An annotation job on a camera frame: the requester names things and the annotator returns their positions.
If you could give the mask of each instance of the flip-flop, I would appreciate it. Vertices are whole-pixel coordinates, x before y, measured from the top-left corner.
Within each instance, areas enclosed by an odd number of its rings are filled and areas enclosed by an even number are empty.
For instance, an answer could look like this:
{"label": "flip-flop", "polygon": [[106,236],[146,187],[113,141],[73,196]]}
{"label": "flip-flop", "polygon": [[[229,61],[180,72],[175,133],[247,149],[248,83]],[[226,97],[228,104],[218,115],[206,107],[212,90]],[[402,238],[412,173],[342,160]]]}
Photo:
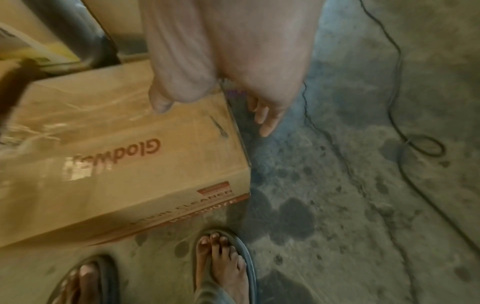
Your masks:
{"label": "flip-flop", "polygon": [[257,304],[257,277],[255,275],[255,266],[249,250],[233,232],[224,228],[212,228],[202,231],[195,240],[195,246],[193,251],[193,286],[195,288],[195,277],[197,272],[197,244],[201,237],[206,235],[212,235],[218,233],[220,236],[225,236],[231,246],[235,247],[238,254],[243,257],[246,263],[246,275],[248,277],[248,296],[250,298],[250,304]]}
{"label": "flip-flop", "polygon": [[119,275],[114,260],[108,255],[94,255],[84,259],[72,267],[65,276],[58,282],[55,289],[48,298],[47,304],[52,304],[60,295],[62,282],[69,278],[70,272],[79,270],[82,265],[95,264],[100,274],[99,289],[101,301],[100,304],[120,304]]}

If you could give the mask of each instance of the black cable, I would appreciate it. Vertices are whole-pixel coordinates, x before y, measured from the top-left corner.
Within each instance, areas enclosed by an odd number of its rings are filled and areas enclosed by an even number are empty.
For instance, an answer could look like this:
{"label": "black cable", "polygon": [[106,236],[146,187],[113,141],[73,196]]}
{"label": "black cable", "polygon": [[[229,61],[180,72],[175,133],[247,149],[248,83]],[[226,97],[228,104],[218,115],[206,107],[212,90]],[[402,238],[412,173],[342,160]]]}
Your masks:
{"label": "black cable", "polygon": [[[439,141],[438,139],[428,136],[428,135],[413,135],[411,137],[408,137],[405,135],[401,129],[398,127],[397,123],[395,122],[395,119],[393,118],[392,115],[392,109],[395,105],[395,101],[397,101],[397,98],[399,96],[400,92],[400,86],[401,86],[401,78],[402,78],[402,67],[403,67],[403,57],[402,57],[402,50],[400,46],[395,42],[395,40],[392,38],[392,36],[387,32],[385,29],[385,26],[383,23],[377,19],[375,16],[373,16],[365,7],[364,0],[359,0],[360,1],[360,6],[365,12],[365,14],[372,19],[381,29],[385,37],[388,39],[388,41],[395,47],[396,52],[398,54],[397,61],[396,61],[396,68],[395,68],[395,73],[394,73],[394,87],[390,95],[390,99],[388,100],[388,106],[387,106],[387,115],[388,119],[390,120],[390,123],[392,127],[395,129],[397,134],[400,136],[400,138],[403,140],[403,144],[399,147],[398,149],[398,156],[397,156],[397,165],[398,165],[398,170],[400,172],[400,175],[402,178],[405,180],[408,186],[410,186],[420,197],[430,206],[432,207],[442,219],[444,219],[450,227],[453,228],[453,230],[467,243],[467,245],[478,255],[480,256],[480,248],[475,244],[472,239],[448,216],[441,210],[435,202],[433,202],[423,191],[421,191],[414,183],[413,181],[407,176],[407,174],[404,171],[404,155],[406,153],[406,150],[408,147],[412,147],[415,149],[418,153],[430,156],[433,158],[439,158],[442,157],[446,154],[447,149],[445,145]],[[304,122],[307,125],[307,122],[309,123],[309,127],[313,128],[316,131],[320,131],[320,129],[313,123],[312,118],[308,114],[308,102],[307,98],[305,97],[305,92],[307,91],[307,84],[305,81],[303,82],[303,85],[305,85],[305,89],[302,92],[302,97],[304,100]],[[429,141],[433,144],[435,144],[438,147],[438,151],[427,151],[418,145],[416,145],[414,142],[418,140],[423,140],[423,141]]]}

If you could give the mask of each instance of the concrete floor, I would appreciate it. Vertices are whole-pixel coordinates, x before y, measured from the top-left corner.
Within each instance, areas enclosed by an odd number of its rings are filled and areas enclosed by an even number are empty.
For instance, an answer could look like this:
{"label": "concrete floor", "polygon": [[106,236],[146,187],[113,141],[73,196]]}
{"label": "concrete floor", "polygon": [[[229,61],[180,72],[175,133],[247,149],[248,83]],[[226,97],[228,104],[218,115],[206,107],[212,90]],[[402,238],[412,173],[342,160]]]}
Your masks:
{"label": "concrete floor", "polygon": [[[407,171],[480,245],[480,4],[366,0],[405,54],[395,117],[448,154]],[[249,246],[260,303],[478,303],[479,257],[401,180],[386,116],[396,54],[358,0],[325,5],[306,97],[270,137],[233,101],[252,160],[249,202],[94,248],[0,253],[0,298],[43,303],[92,253],[116,258],[122,303],[189,303],[194,236],[225,224]]]}

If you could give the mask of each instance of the toenail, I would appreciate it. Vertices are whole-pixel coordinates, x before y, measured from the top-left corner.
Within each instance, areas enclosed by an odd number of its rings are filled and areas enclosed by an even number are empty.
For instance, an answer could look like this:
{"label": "toenail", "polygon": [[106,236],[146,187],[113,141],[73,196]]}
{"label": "toenail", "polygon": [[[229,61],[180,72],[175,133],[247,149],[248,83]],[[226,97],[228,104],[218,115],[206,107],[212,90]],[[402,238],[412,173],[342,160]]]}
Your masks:
{"label": "toenail", "polygon": [[95,272],[95,268],[91,265],[82,265],[80,267],[80,276],[84,276],[86,274],[89,274],[89,273],[92,273],[92,272]]}

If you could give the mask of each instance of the foot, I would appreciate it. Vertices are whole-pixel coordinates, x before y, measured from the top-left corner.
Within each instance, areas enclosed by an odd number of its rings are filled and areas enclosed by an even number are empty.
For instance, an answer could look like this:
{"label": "foot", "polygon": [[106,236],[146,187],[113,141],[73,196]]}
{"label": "foot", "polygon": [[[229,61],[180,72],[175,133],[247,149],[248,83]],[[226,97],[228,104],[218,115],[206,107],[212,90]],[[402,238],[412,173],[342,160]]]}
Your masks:
{"label": "foot", "polygon": [[61,283],[60,294],[51,304],[100,304],[100,273],[94,264],[72,270]]}
{"label": "foot", "polygon": [[232,297],[236,304],[249,304],[249,279],[247,263],[226,237],[213,233],[203,236],[196,246],[195,285],[198,288],[203,279],[207,258],[211,256],[211,275]]}

